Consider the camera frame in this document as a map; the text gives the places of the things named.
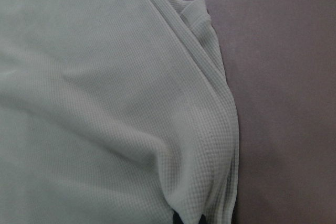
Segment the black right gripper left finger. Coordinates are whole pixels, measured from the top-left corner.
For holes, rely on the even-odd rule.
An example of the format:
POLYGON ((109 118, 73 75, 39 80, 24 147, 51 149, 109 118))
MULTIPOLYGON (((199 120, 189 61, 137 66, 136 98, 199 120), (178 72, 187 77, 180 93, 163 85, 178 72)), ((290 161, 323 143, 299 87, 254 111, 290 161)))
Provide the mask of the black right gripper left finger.
POLYGON ((184 224, 180 215, 174 211, 174 214, 173 214, 173 224, 184 224))

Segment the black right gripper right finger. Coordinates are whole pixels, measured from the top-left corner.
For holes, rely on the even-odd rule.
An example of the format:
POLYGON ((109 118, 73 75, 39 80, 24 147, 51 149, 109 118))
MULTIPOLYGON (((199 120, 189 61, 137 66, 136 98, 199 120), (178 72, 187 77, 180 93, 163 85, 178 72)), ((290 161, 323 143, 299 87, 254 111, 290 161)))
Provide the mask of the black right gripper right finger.
POLYGON ((206 224, 206 217, 204 214, 201 215, 198 224, 206 224))

